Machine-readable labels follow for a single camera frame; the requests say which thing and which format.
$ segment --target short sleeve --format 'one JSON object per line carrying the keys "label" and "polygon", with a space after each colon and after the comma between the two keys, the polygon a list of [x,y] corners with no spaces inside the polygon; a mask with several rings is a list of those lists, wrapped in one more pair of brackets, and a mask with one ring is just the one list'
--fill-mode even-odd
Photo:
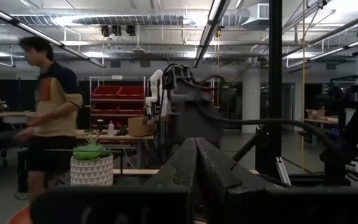
{"label": "short sleeve", "polygon": [[80,87],[74,72],[65,68],[56,76],[56,79],[62,87],[66,101],[71,102],[81,108],[83,104],[83,98],[80,93]]}

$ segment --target exposed ceiling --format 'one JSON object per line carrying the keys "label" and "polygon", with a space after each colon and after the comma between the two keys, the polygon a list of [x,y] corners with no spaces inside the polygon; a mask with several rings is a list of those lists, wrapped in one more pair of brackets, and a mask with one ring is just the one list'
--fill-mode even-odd
{"label": "exposed ceiling", "polygon": [[[309,4],[316,1],[320,0],[309,0]],[[258,20],[258,12],[259,16],[266,16],[268,11],[257,10],[255,6],[267,2],[231,1],[221,23],[224,26],[222,36],[213,40],[205,58],[238,63],[262,53],[267,43],[266,20],[255,21]],[[291,17],[301,2],[303,0],[283,1],[283,24],[302,13],[300,7]],[[71,48],[98,60],[102,57],[105,60],[186,60],[195,57],[211,4],[212,0],[0,0],[0,10],[54,39],[67,41]],[[305,27],[311,25],[305,39],[313,40],[356,18],[358,1],[328,1],[328,5],[318,10],[317,14],[312,13],[305,18]],[[120,25],[122,35],[103,37],[101,25]],[[139,25],[140,32],[134,37],[126,33],[126,26],[131,25]],[[301,44],[302,22],[296,28],[297,31],[291,28],[283,35],[283,52]],[[358,27],[354,27],[330,37],[309,48],[308,52],[321,53],[356,41],[357,30]],[[22,58],[23,52],[15,43],[28,35],[0,21],[0,58],[10,54],[16,59]],[[145,53],[133,51],[138,38]],[[61,50],[56,53],[60,60],[76,59]]]}

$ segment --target potted plant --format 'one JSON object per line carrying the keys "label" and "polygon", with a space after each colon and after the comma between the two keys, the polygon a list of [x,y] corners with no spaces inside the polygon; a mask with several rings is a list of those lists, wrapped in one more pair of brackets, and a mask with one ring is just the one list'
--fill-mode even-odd
{"label": "potted plant", "polygon": [[86,138],[87,144],[73,149],[70,168],[71,185],[112,185],[113,155],[99,145],[98,137]]}

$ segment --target man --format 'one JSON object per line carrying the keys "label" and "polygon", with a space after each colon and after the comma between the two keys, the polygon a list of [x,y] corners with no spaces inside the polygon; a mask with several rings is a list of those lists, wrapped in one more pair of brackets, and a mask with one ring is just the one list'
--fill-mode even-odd
{"label": "man", "polygon": [[36,115],[16,139],[28,144],[29,200],[32,203],[48,185],[70,171],[71,152],[76,146],[76,117],[83,99],[76,75],[53,61],[52,46],[40,37],[20,40],[25,57],[40,68],[36,92]]}

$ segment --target dark hair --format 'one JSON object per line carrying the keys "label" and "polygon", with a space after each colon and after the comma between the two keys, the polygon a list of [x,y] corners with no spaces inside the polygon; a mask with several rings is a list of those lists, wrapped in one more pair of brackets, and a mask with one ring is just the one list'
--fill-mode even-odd
{"label": "dark hair", "polygon": [[53,50],[50,43],[41,37],[24,37],[20,39],[19,45],[26,50],[28,47],[34,48],[37,52],[46,51],[47,58],[53,61]]}

